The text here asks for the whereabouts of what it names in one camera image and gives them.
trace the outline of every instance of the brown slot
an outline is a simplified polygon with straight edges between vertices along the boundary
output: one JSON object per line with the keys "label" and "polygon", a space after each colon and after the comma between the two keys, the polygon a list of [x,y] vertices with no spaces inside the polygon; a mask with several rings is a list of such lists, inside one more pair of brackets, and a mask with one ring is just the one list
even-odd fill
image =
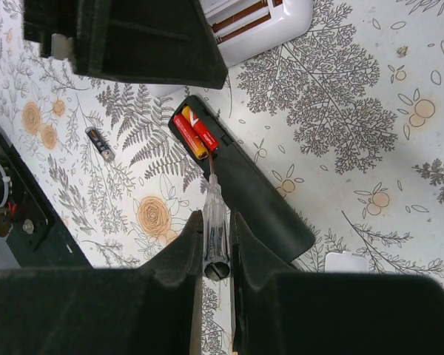
{"label": "brown slot", "polygon": [[230,16],[229,18],[226,18],[225,20],[219,22],[218,24],[213,24],[212,31],[214,31],[214,33],[217,33],[218,31],[229,26],[230,24],[233,24],[234,22],[244,18],[245,16],[247,16],[251,13],[254,13],[255,11],[262,9],[264,7],[267,7],[267,6],[268,6],[268,2],[266,0],[262,0],[260,2],[257,2],[256,4],[253,4],[252,6],[247,7],[245,10],[242,10],[239,13],[236,13],[233,16]]}
{"label": "brown slot", "polygon": [[236,30],[232,33],[229,33],[228,35],[225,35],[224,37],[220,37],[220,38],[218,38],[218,43],[223,43],[225,41],[228,41],[229,39],[234,38],[235,36],[238,36],[241,33],[244,33],[245,31],[248,31],[255,26],[258,26],[259,24],[262,24],[265,21],[268,21],[271,17],[272,16],[270,14],[265,15],[264,17],[259,18],[258,20],[253,21],[253,22],[249,23],[248,25],[243,26],[242,28],[239,28],[238,30]]}

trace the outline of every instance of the loose battery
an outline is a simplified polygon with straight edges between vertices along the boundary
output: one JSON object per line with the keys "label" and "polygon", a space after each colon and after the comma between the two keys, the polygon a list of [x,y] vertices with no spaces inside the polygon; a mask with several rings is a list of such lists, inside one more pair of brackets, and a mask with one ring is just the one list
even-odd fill
{"label": "loose battery", "polygon": [[202,143],[201,139],[197,135],[194,129],[192,129],[189,122],[184,118],[181,113],[175,115],[172,119],[178,131],[182,134],[184,140],[186,141],[189,148],[194,153],[195,157],[199,160],[207,158],[209,152],[207,148]]}
{"label": "loose battery", "polygon": [[86,134],[94,144],[94,147],[97,149],[99,154],[106,162],[110,163],[111,161],[114,161],[115,153],[111,150],[109,145],[105,143],[101,134],[98,132],[98,130],[95,127],[87,127]]}
{"label": "loose battery", "polygon": [[206,145],[211,152],[214,152],[218,147],[219,143],[212,135],[212,133],[207,129],[206,125],[199,119],[199,117],[191,110],[189,106],[185,106],[181,111],[185,119],[191,124],[192,128],[201,137],[201,140]]}

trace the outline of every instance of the red battery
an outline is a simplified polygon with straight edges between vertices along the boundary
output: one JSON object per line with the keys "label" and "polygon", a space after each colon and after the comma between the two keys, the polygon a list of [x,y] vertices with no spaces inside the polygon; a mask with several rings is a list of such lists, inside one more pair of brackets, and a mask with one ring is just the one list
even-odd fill
{"label": "red battery", "polygon": [[176,128],[178,128],[178,131],[183,135],[184,140],[194,153],[195,157],[199,160],[207,158],[207,155],[209,155],[207,148],[185,117],[181,113],[178,113],[172,121]]}
{"label": "red battery", "polygon": [[207,129],[206,125],[199,119],[199,117],[191,110],[189,106],[185,106],[181,111],[184,118],[191,124],[195,132],[201,137],[207,148],[211,152],[214,152],[218,147],[219,143],[212,135],[212,133]]}

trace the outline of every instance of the screwdriver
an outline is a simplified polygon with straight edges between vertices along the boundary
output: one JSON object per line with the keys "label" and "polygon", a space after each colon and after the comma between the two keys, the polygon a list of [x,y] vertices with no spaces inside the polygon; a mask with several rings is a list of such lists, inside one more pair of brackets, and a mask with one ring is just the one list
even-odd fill
{"label": "screwdriver", "polygon": [[213,281],[221,281],[230,274],[230,259],[227,247],[226,205],[221,186],[214,172],[214,160],[209,153],[209,187],[203,208],[203,272]]}

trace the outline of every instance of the floral tablecloth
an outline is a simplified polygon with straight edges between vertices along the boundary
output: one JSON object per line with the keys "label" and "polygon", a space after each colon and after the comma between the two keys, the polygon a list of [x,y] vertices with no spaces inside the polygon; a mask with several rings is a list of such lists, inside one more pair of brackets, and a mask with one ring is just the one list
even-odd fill
{"label": "floral tablecloth", "polygon": [[[19,0],[0,0],[0,126],[95,267],[145,263],[202,207],[201,171],[167,129],[198,94],[315,232],[301,269],[349,250],[444,287],[444,0],[314,5],[307,34],[231,68],[222,90],[153,98],[39,58]],[[229,293],[205,286],[204,351],[225,354]]]}

